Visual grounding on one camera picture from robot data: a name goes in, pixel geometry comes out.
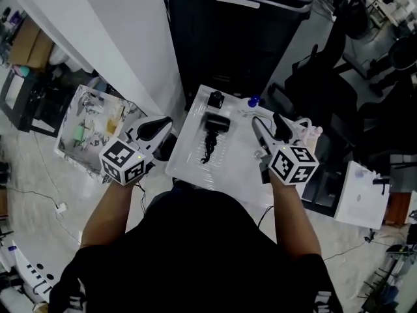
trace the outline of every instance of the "office chair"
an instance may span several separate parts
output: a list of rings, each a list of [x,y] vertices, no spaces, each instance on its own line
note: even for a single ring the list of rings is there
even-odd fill
[[[371,62],[367,71],[368,78],[372,78],[384,70],[394,67],[395,70],[377,83],[369,85],[378,97],[382,97],[382,90],[394,85],[398,80],[417,72],[417,34],[413,31],[407,37],[401,37],[388,51],[388,54]]]
[[[334,0],[336,20],[326,46],[317,52],[314,45],[311,55],[293,65],[293,74],[285,81],[285,88],[274,85],[272,94],[279,89],[291,102],[292,107],[280,108],[291,118],[296,113],[309,117],[316,126],[323,127],[338,149],[346,145],[354,147],[356,137],[363,131],[363,122],[358,116],[357,94],[339,74],[355,69],[363,79],[366,71],[349,55],[343,53],[346,36],[362,38],[369,29],[365,0]],[[335,67],[343,58],[344,64]]]
[[[417,145],[410,137],[415,130],[416,108],[417,95],[411,78],[398,81],[382,102],[365,103],[358,115],[366,129],[357,138],[354,158],[368,168],[388,175],[392,165],[390,155],[417,154]],[[372,127],[367,129],[369,119]]]

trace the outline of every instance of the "black cable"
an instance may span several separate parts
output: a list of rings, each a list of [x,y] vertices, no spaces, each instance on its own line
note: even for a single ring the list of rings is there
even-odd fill
[[[57,192],[58,192],[58,195],[59,195],[59,189],[58,189],[57,185],[55,184],[55,182],[53,182],[53,179],[52,179],[52,177],[51,177],[51,175],[50,175],[50,173],[48,171],[48,168],[46,167],[46,163],[45,163],[45,160],[44,160],[44,156],[42,155],[42,151],[40,150],[40,147],[39,147],[39,142],[38,142],[38,138],[36,136],[36,132],[34,132],[33,134],[35,135],[36,144],[38,145],[39,154],[40,154],[40,157],[42,159],[42,162],[44,163],[46,173],[48,174],[48,176],[49,176],[49,178],[50,178],[53,186],[55,187],[55,189],[57,189]]]
[[[15,188],[8,188],[9,190],[13,190],[13,191],[16,191],[16,192],[20,192],[21,194],[35,194],[35,195],[39,195],[39,196],[43,196],[43,197],[45,197],[45,198],[48,198],[48,199],[50,199],[51,201],[53,201],[53,203],[55,204],[55,208],[56,209],[58,209],[58,205],[57,205],[57,202],[52,198],[52,197],[49,197],[49,196],[47,196],[47,195],[43,195],[43,194],[41,194],[41,193],[39,193],[39,192],[35,192],[35,191],[32,191],[32,190],[30,190],[30,191],[20,191],[20,190],[17,190],[17,189],[15,189]],[[60,227],[65,231],[65,232],[67,232],[70,236],[71,236],[71,238],[73,238],[75,241],[77,241],[78,243],[80,243],[62,224],[61,224],[61,222],[58,220],[58,218],[57,218],[57,215],[55,214],[55,220],[58,222],[58,224],[60,225]]]
[[[13,191],[16,191],[16,192],[20,192],[21,194],[35,194],[35,195],[43,196],[45,198],[49,198],[50,200],[53,201],[53,203],[55,204],[55,207],[58,209],[57,202],[52,197],[49,197],[47,195],[43,195],[43,194],[41,194],[39,192],[35,192],[35,191],[32,191],[32,190],[30,190],[30,191],[20,191],[20,190],[17,190],[15,188],[7,188],[7,189],[13,190]]]
[[[366,243],[366,241],[364,241],[363,243],[361,243],[359,246],[355,246],[355,247],[353,247],[353,248],[351,248],[351,249],[346,250],[346,251],[345,251],[345,252],[343,252],[343,253],[334,254],[333,256],[330,256],[329,258],[325,258],[323,261],[331,260],[332,258],[335,258],[336,256],[341,256],[341,255],[344,255],[344,254],[346,254],[346,253],[349,253],[350,251],[352,251],[352,250],[354,250],[354,249],[357,249],[357,248],[359,248],[359,247],[363,246],[365,243]]]
[[[392,245],[387,245],[386,243],[379,243],[378,241],[371,241],[372,243],[377,243],[378,245],[391,247]]]
[[[46,283],[46,280],[44,280],[43,282],[41,282],[41,283],[39,283],[39,284],[37,284],[33,289],[32,289],[32,292],[33,292],[33,294],[34,295],[38,295],[39,293],[37,293],[35,290],[39,287],[39,286],[41,286],[41,285],[43,285],[43,284],[45,284]]]
[[[264,219],[264,217],[266,216],[266,214],[268,213],[269,210],[271,210],[274,206],[268,206],[266,208],[266,211],[264,212],[264,214],[262,215],[261,219],[258,222],[258,228],[261,226],[262,220]]]
[[[146,191],[145,191],[144,188],[142,188],[142,186],[139,182],[136,183],[135,186],[139,187],[143,191],[143,195],[142,195],[142,198],[141,198],[141,209],[142,209],[143,215],[145,216],[145,212],[146,212]]]

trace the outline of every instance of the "cable on floor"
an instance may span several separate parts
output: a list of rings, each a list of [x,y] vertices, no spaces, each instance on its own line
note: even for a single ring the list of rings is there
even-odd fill
[[[15,189],[15,188],[7,188],[7,189],[9,189],[9,190],[13,190],[13,191],[16,191],[16,192],[19,192],[19,193],[21,193],[21,194],[35,194],[35,195],[39,195],[39,196],[42,196],[42,197],[45,197],[45,198],[48,198],[48,199],[50,199],[51,201],[53,201],[53,203],[55,204],[55,208],[56,209],[58,209],[58,205],[57,205],[57,202],[52,198],[52,197],[49,197],[49,196],[47,196],[47,195],[43,195],[43,194],[41,194],[41,193],[39,193],[39,192],[35,192],[35,191],[32,191],[32,190],[30,190],[30,191],[20,191],[20,190],[17,190],[17,189]],[[67,232],[70,236],[71,236],[71,238],[73,238],[75,241],[77,241],[79,244],[81,244],[80,243],[80,241],[78,241],[62,224],[61,224],[61,222],[58,220],[58,218],[57,218],[57,213],[55,213],[55,220],[58,222],[58,224],[60,225],[60,227],[65,231],[65,232]]]
[[[145,216],[145,212],[146,212],[146,191],[144,188],[142,188],[140,182],[136,183],[135,186],[139,187],[140,190],[142,190],[143,195],[141,198],[141,208],[142,208],[142,212],[143,212],[143,216]]]
[[[364,244],[366,244],[366,241],[364,241],[363,243],[361,243],[358,246],[352,247],[351,249],[348,249],[348,250],[344,251],[343,253],[334,254],[333,256],[330,256],[329,258],[325,258],[323,261],[331,260],[332,258],[335,258],[336,256],[342,256],[342,255],[344,255],[346,253],[349,253],[350,251],[352,251],[354,249],[357,249],[357,248],[363,246]]]
[[[269,210],[271,210],[273,207],[274,207],[274,206],[268,206],[268,207],[266,208],[266,211],[264,212],[264,214],[262,215],[262,217],[261,217],[260,221],[258,222],[258,228],[260,228],[260,227],[261,227],[262,220],[264,219],[264,217],[266,216],[266,214],[269,212]]]
[[[354,249],[357,249],[357,248],[363,246],[365,243],[377,243],[378,245],[387,246],[387,247],[391,247],[392,246],[392,245],[387,245],[386,243],[380,243],[378,241],[374,241],[373,240],[374,235],[375,235],[375,232],[373,230],[370,230],[369,237],[364,237],[365,241],[363,243],[361,243],[360,245],[355,246],[355,247],[352,247],[352,248],[350,248],[350,249],[348,249],[348,250],[346,250],[346,251],[344,251],[342,253],[334,254],[333,256],[330,256],[329,258],[325,258],[323,261],[330,260],[332,258],[335,258],[336,256],[344,255],[344,254],[346,254],[346,253],[348,253],[348,252],[350,252],[350,251],[352,251]]]
[[[42,162],[44,163],[46,173],[48,174],[48,177],[50,178],[50,180],[51,180],[53,186],[55,187],[55,189],[57,189],[58,196],[59,196],[59,189],[58,189],[57,185],[55,184],[55,182],[53,182],[53,179],[52,179],[52,177],[51,177],[51,175],[48,171],[48,168],[46,167],[45,159],[44,159],[44,156],[42,155],[42,151],[40,150],[38,138],[36,136],[36,132],[33,132],[33,134],[35,135],[36,144],[38,145],[39,154],[40,154],[40,157],[42,159]]]
[[[52,198],[52,197],[49,197],[49,196],[47,196],[47,195],[43,195],[43,194],[41,194],[41,193],[39,193],[39,192],[35,192],[35,191],[32,191],[32,190],[30,190],[30,191],[20,191],[20,190],[17,190],[17,189],[15,189],[15,188],[9,188],[9,187],[7,187],[7,189],[9,189],[9,190],[13,190],[13,191],[16,191],[16,192],[20,192],[21,194],[35,194],[35,195],[39,195],[39,196],[43,196],[43,197],[45,197],[45,198],[49,198],[51,201],[53,201],[53,203],[55,204],[55,208],[56,209],[58,209],[58,204],[57,204],[57,202]]]

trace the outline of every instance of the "blue cap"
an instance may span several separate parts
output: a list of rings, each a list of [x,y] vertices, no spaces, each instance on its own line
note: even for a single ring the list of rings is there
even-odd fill
[[[248,101],[248,106],[251,108],[254,108],[258,105],[260,100],[261,100],[261,97],[259,95],[254,95]]]

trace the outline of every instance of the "white tray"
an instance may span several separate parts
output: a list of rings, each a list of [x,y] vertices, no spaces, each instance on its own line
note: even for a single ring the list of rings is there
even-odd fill
[[[165,172],[201,188],[224,192],[240,201],[261,206],[272,205],[272,187],[262,184],[260,160],[254,157],[256,150],[261,147],[253,132],[252,118],[254,115],[266,117],[274,130],[273,113],[259,106],[254,112],[243,112],[239,110],[242,100],[225,93],[222,93],[225,99],[221,110],[213,110],[207,106],[213,91],[215,89],[200,86]],[[210,161],[203,164],[200,160],[205,153],[206,132],[202,118],[207,112],[227,117],[231,124],[227,134],[218,136],[218,144]],[[318,136],[312,138],[315,138],[312,143],[315,148]],[[302,194],[304,187],[297,186],[299,194]]]

